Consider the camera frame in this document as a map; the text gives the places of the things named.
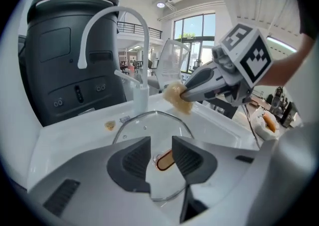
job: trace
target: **balcony railing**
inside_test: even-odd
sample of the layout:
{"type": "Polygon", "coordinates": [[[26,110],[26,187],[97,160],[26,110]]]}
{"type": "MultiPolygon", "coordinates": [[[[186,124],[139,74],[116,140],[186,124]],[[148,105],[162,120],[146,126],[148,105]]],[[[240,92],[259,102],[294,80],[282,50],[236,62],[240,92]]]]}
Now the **balcony railing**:
{"type": "MultiPolygon", "coordinates": [[[[127,22],[118,22],[119,32],[128,32],[144,35],[143,27],[140,24],[133,24],[127,22]]],[[[150,37],[161,39],[161,31],[149,27],[150,37]]]]}

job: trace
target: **person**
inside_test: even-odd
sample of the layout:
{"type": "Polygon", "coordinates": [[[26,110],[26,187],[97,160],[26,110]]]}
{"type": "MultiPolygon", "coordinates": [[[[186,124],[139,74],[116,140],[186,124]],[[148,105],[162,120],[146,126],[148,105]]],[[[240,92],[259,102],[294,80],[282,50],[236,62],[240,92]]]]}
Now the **person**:
{"type": "Polygon", "coordinates": [[[301,45],[298,51],[289,57],[274,61],[273,65],[257,85],[285,86],[313,47],[318,29],[312,18],[305,11],[301,0],[297,0],[297,2],[300,17],[300,34],[302,37],[301,45]]]}

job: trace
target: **cable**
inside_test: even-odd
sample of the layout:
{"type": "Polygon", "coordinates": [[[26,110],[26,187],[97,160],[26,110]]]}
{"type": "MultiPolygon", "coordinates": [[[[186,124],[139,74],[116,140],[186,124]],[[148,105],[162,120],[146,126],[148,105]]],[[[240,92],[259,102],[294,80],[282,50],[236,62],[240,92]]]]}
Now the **cable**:
{"type": "Polygon", "coordinates": [[[246,115],[246,117],[247,117],[247,120],[248,120],[250,129],[251,129],[251,132],[253,133],[253,135],[254,135],[254,137],[255,137],[255,140],[256,140],[257,147],[258,147],[258,149],[260,150],[260,144],[258,143],[258,139],[257,139],[257,136],[256,136],[256,134],[255,134],[255,131],[253,130],[253,127],[251,126],[250,113],[249,113],[249,111],[248,111],[248,109],[247,109],[247,106],[246,106],[246,105],[244,105],[244,106],[242,105],[241,107],[242,107],[243,110],[244,110],[244,113],[245,113],[245,115],[246,115]]]}

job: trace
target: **ridged black grip pad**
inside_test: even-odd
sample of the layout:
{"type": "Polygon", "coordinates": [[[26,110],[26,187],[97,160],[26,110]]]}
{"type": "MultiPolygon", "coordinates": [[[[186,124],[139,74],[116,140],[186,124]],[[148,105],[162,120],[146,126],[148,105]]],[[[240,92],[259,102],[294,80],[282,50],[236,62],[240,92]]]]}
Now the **ridged black grip pad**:
{"type": "Polygon", "coordinates": [[[113,181],[124,190],[151,193],[150,185],[145,181],[150,158],[151,138],[144,137],[116,152],[107,163],[107,171],[113,181]]]}
{"type": "Polygon", "coordinates": [[[174,161],[189,185],[206,182],[217,169],[214,155],[178,136],[172,137],[171,149],[174,161]]]}

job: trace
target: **sponge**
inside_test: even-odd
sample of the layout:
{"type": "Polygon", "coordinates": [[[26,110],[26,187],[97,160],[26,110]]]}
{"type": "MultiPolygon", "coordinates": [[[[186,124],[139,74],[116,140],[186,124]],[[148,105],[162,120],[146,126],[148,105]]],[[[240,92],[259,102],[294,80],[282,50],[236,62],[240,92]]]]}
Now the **sponge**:
{"type": "Polygon", "coordinates": [[[164,90],[163,98],[171,103],[177,111],[189,115],[193,107],[192,102],[181,99],[180,94],[187,88],[180,82],[173,82],[164,90]]]}

